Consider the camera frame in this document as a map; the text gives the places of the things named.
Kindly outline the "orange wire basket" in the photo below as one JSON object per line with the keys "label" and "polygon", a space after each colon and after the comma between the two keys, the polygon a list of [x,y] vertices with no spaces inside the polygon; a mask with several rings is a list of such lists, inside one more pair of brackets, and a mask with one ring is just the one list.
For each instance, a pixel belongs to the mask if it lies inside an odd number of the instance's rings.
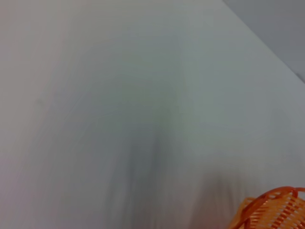
{"label": "orange wire basket", "polygon": [[278,187],[245,198],[227,229],[305,229],[305,187]]}

